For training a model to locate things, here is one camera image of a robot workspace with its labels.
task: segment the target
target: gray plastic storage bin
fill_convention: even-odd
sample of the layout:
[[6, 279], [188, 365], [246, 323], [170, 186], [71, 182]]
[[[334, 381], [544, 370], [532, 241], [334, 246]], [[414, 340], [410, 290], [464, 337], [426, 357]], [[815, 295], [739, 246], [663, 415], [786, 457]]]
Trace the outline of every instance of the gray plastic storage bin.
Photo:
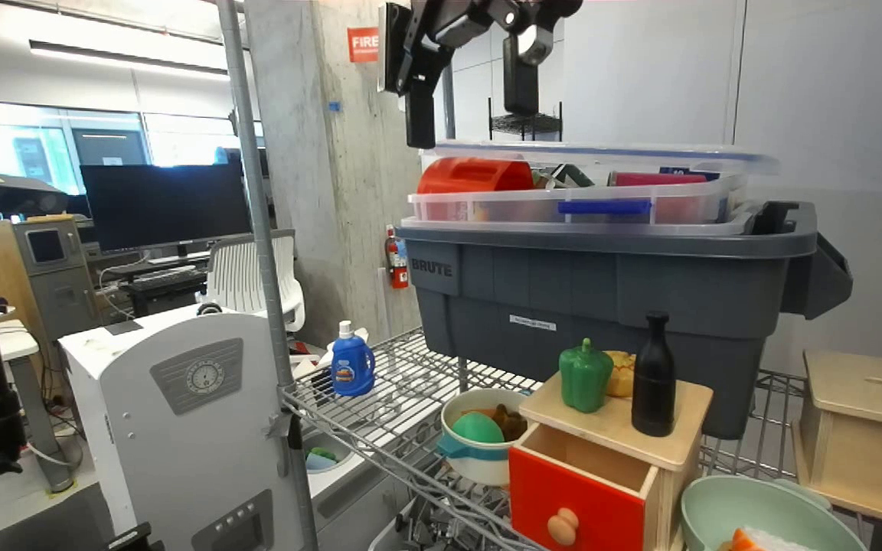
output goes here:
[[636, 348], [659, 308], [680, 381], [715, 390], [706, 432], [740, 437], [778, 312], [815, 320], [850, 290], [811, 204], [766, 213], [762, 236], [414, 220], [399, 236], [429, 348], [549, 381], [583, 337]]

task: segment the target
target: white machine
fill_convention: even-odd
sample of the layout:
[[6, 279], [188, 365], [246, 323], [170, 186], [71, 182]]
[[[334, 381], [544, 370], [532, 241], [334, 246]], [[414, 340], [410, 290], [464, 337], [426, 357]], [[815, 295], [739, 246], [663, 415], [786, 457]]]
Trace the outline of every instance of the white machine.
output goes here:
[[173, 308], [62, 340], [112, 532], [170, 551], [299, 547], [261, 317]]

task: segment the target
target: red sign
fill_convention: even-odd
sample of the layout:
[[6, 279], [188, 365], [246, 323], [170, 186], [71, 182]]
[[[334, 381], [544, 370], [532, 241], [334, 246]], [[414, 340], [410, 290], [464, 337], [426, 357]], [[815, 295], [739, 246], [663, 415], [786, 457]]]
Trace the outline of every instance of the red sign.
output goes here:
[[345, 29], [350, 61], [373, 66], [380, 58], [380, 29]]

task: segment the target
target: black bottle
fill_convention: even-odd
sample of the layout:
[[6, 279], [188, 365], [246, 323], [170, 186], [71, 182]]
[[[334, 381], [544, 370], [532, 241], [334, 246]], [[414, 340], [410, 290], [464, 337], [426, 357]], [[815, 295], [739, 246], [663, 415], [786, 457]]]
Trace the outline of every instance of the black bottle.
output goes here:
[[666, 343], [666, 312], [648, 317], [648, 340], [636, 353], [632, 425], [643, 434], [666, 437], [675, 432], [677, 365]]

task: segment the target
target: yellow bottle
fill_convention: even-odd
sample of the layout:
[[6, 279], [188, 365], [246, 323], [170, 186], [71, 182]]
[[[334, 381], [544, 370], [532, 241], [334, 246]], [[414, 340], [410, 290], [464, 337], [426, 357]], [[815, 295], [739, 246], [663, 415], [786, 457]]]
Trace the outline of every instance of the yellow bottle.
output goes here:
[[608, 348], [613, 357], [613, 381], [608, 385], [609, 398], [628, 398], [633, 390], [633, 354], [624, 348]]

